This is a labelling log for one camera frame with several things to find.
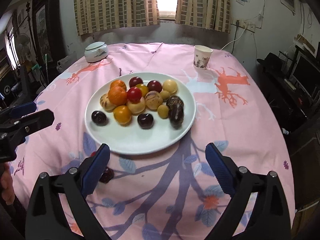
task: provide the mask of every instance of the black hat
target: black hat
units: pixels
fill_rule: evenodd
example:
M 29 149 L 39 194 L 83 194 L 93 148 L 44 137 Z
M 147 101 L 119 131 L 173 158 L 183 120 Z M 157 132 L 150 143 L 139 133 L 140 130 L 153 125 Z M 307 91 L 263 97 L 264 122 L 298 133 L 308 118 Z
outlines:
M 257 61 L 265 68 L 272 68 L 274 70 L 281 70 L 283 61 L 275 54 L 269 53 L 266 58 L 260 59 L 258 58 Z

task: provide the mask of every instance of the white plate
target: white plate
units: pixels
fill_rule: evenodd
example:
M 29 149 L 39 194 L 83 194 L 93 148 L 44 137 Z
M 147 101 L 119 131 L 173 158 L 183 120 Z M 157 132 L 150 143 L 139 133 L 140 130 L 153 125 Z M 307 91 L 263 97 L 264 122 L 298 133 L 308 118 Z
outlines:
M 120 79 L 129 88 L 129 81 L 133 77 L 142 78 L 145 85 L 151 80 L 158 80 L 161 84 L 167 79 L 173 79 L 178 84 L 176 93 L 184 102 L 184 121 L 179 129 L 170 125 L 170 120 L 161 119 L 157 111 L 146 107 L 144 113 L 151 113 L 154 125 L 149 130 L 140 128 L 137 116 L 133 115 L 130 125 L 121 126 L 113 117 L 113 113 L 106 112 L 100 105 L 100 98 L 109 91 L 111 82 Z M 107 144 L 112 152 L 128 155 L 142 155 L 160 151 L 179 141 L 191 128 L 196 117 L 196 101 L 193 94 L 179 80 L 159 73 L 133 73 L 111 80 L 90 98 L 85 110 L 84 123 L 89 134 L 99 143 Z M 109 118 L 106 126 L 97 126 L 91 120 L 93 111 L 102 111 Z

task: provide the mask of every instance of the yellow cherry tomato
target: yellow cherry tomato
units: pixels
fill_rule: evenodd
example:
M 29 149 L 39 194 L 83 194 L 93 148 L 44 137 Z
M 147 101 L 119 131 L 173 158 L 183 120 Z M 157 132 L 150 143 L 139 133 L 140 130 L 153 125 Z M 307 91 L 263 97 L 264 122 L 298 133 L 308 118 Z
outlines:
M 137 87 L 137 88 L 139 88 L 139 89 L 141 90 L 141 92 L 142 92 L 142 97 L 145 97 L 145 96 L 146 96 L 146 94 L 148 94 L 148 93 L 149 93 L 149 89 L 148 89 L 148 87 L 147 87 L 147 86 L 145 86 L 144 84 L 138 84 L 138 85 L 136 85 L 136 87 Z
M 113 116 L 121 125 L 125 125 L 131 121 L 131 111 L 127 106 L 116 107 L 113 110 Z

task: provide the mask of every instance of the jar lid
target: jar lid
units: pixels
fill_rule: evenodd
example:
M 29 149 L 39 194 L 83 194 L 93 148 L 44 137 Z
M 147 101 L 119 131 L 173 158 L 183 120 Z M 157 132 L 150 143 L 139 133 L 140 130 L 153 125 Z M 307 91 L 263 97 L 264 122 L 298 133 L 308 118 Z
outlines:
M 97 41 L 97 42 L 91 43 L 88 47 L 85 48 L 85 50 L 97 49 L 103 46 L 104 44 L 105 43 L 103 41 Z

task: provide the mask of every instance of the red cherry tomato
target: red cherry tomato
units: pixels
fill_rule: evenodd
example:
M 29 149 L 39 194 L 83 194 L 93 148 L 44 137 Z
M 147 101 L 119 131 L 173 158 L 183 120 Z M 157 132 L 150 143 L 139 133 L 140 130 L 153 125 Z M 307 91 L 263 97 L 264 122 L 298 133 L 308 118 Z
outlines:
M 159 81 L 157 80 L 152 80 L 148 83 L 147 85 L 149 91 L 157 91 L 157 92 L 161 92 L 162 91 L 162 85 Z
M 143 80 L 139 77 L 133 77 L 132 79 L 130 79 L 129 81 L 129 86 L 132 88 L 132 87 L 135 87 L 136 85 L 138 84 L 143 84 Z
M 138 103 L 142 97 L 142 92 L 139 88 L 133 87 L 130 88 L 127 92 L 127 98 L 133 103 Z

